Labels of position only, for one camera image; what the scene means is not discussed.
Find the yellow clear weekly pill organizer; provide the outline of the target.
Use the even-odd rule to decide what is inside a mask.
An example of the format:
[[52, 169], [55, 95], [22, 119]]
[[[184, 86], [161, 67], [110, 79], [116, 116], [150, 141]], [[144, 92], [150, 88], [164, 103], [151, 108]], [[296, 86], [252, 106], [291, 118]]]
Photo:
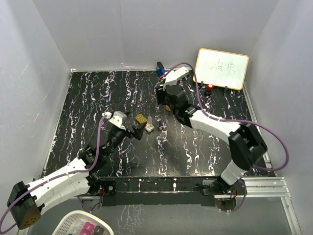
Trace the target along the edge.
[[150, 133], [154, 130], [154, 126], [152, 125], [152, 117], [148, 116], [147, 118], [143, 114], [138, 114], [135, 117], [135, 120], [138, 124], [146, 123], [145, 130]]

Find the clear jar of yellow capsules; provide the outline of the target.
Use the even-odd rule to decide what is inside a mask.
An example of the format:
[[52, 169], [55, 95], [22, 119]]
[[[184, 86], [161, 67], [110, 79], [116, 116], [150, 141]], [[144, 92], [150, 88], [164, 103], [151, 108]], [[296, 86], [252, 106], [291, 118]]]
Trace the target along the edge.
[[164, 108], [165, 108], [165, 110], [168, 111], [168, 112], [171, 112], [171, 111], [172, 111], [168, 105], [165, 105]]

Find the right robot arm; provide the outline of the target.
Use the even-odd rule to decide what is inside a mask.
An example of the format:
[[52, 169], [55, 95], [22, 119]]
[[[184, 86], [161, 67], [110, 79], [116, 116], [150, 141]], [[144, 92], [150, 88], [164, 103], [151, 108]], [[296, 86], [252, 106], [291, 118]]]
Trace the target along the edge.
[[177, 121], [190, 128], [207, 132], [229, 145], [231, 161], [210, 185], [200, 188], [218, 194], [230, 194], [236, 182], [267, 152], [268, 147], [256, 126], [250, 123], [233, 123], [205, 115], [200, 107], [188, 102], [180, 85], [156, 87], [157, 103], [166, 105]]

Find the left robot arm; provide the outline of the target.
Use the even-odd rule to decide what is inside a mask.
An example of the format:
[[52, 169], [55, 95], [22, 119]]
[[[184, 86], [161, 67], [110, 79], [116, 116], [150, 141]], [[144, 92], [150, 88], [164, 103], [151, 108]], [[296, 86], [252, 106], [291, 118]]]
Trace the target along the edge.
[[19, 230], [36, 223], [50, 208], [83, 194], [96, 195], [101, 183], [94, 178], [106, 164], [106, 158], [125, 138], [141, 140], [146, 122], [128, 129], [124, 123], [129, 113], [106, 112], [101, 117], [95, 144], [89, 143], [85, 150], [64, 167], [28, 184], [16, 183], [7, 201], [7, 210], [1, 221], [10, 213]]

